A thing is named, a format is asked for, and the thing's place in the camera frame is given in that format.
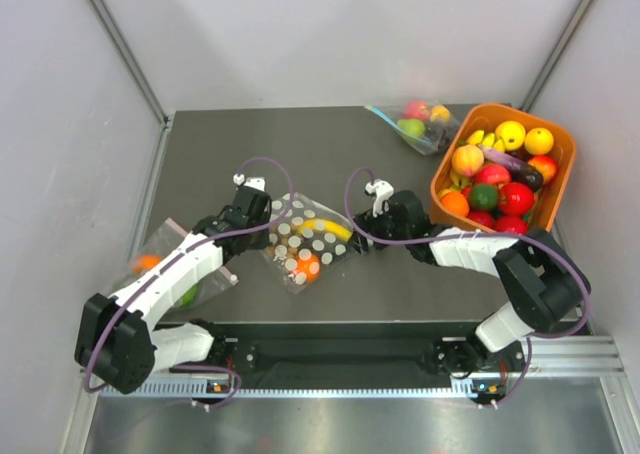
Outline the fake brown grape bunch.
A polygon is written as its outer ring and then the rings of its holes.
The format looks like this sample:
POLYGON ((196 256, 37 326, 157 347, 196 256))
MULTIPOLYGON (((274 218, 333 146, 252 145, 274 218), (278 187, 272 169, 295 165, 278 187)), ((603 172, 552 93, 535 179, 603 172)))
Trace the fake brown grape bunch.
POLYGON ((269 259, 281 269, 285 271, 295 270, 297 267, 297 249, 286 246, 284 244, 278 244, 267 248, 267 254, 269 259))

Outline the polka dot zip bag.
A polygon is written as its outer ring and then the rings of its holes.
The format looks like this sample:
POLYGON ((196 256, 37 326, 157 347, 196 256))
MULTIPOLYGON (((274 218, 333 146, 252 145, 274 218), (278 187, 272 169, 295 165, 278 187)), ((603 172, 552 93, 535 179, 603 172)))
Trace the polka dot zip bag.
POLYGON ((279 222, 270 227, 268 244, 262 250, 262 255, 272 273, 276 275, 276 278, 284 288, 292 294, 302 292, 305 288, 325 276, 334 266, 342 263, 355 253, 348 242, 343 242, 332 234, 314 232, 309 229, 306 229, 302 234, 296 232, 304 221, 314 218, 334 221, 351 230, 346 217, 298 192, 287 193, 274 199, 271 202, 271 218, 278 219, 279 222), (304 249, 317 255, 321 263, 318 278, 311 283, 296 284, 291 278, 290 271, 278 268, 268 257, 267 248, 278 244, 296 248, 297 255, 304 249))

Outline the fake yellow banana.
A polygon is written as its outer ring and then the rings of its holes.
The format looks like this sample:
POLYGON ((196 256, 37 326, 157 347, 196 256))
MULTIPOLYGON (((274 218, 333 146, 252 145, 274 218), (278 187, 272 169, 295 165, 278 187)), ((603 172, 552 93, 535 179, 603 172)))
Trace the fake yellow banana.
POLYGON ((296 232, 302 234, 306 229, 332 234, 343 242, 348 242, 352 235, 350 229, 327 219, 308 219, 297 228, 296 232))

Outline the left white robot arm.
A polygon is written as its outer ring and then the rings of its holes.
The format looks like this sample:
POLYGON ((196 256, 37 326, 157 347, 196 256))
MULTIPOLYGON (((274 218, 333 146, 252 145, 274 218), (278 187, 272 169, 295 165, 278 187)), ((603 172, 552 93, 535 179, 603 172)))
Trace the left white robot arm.
POLYGON ((208 216, 157 265, 109 296, 97 293, 84 305, 75 361, 88 377, 130 394, 157 371, 196 362, 216 370, 227 348, 193 323, 158 328, 161 318, 202 279, 247 250, 265 246, 271 198, 265 181, 251 177, 219 215, 208 216))

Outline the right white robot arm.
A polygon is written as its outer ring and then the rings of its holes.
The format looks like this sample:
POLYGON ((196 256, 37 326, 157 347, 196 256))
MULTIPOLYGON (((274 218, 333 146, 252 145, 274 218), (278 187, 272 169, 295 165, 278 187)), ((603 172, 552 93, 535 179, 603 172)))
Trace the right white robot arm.
POLYGON ((558 324, 572 309, 590 305, 586 276, 544 229, 510 234, 436 224, 408 190, 375 196, 370 209, 350 219, 350 242, 359 253, 402 246, 421 263, 466 269, 501 282, 507 303, 442 356, 441 362, 455 369, 490 369, 505 348, 531 334, 558 335, 558 324))

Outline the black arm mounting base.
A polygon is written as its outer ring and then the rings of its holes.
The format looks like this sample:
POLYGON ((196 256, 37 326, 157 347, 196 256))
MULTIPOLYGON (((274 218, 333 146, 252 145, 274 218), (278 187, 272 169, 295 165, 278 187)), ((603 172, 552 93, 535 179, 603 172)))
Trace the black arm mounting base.
POLYGON ((486 375, 503 382, 523 371, 519 342, 474 372, 443 364, 475 328, 471 322, 205 323, 214 336, 208 357, 177 372, 235 371, 248 388, 444 387, 486 375))

